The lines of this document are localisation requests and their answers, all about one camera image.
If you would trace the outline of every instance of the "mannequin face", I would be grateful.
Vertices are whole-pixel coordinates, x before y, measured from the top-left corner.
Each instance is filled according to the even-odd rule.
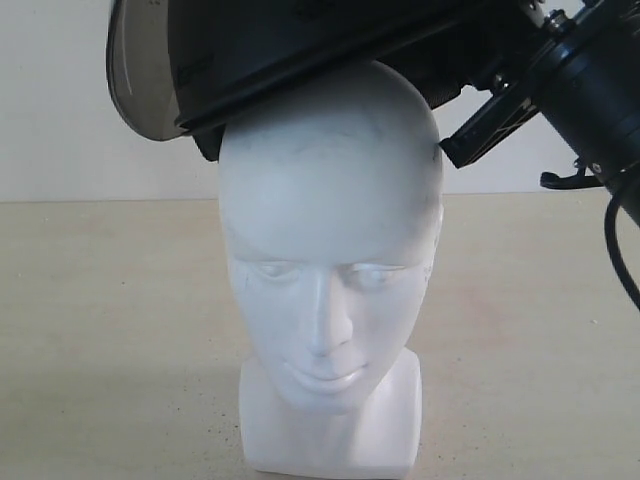
[[[437,138],[375,141],[353,119],[331,134],[336,121],[227,142],[220,205],[256,355],[291,405],[340,414],[362,406],[411,335],[442,207]]]

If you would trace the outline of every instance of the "table surface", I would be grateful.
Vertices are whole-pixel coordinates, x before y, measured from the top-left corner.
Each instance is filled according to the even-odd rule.
[[[640,478],[640,315],[607,199],[446,197],[412,479]],[[215,201],[0,205],[0,478],[280,478],[243,463],[226,275]]]

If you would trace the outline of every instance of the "mannequin eye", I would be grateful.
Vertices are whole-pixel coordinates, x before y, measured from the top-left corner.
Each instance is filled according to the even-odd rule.
[[[349,273],[350,283],[358,288],[375,289],[391,283],[405,267],[386,265],[356,265]]]
[[[272,280],[293,280],[298,275],[298,265],[292,262],[257,262],[255,269]]]

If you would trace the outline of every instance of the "mannequin head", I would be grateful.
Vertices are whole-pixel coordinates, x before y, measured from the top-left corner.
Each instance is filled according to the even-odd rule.
[[[438,131],[379,64],[227,126],[220,213],[255,353],[298,409],[362,406],[414,327],[442,222]]]

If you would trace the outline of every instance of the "cable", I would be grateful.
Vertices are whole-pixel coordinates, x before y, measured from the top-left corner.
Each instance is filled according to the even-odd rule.
[[[640,290],[638,290],[638,286],[624,263],[622,253],[620,252],[620,245],[618,244],[618,234],[616,232],[616,220],[620,206],[627,194],[636,187],[640,188],[640,169],[637,169],[634,175],[630,175],[630,178],[623,183],[622,187],[615,193],[613,198],[611,198],[604,216],[604,236],[613,268],[622,282],[622,286],[629,295],[629,298],[631,298],[631,301],[640,311]]]

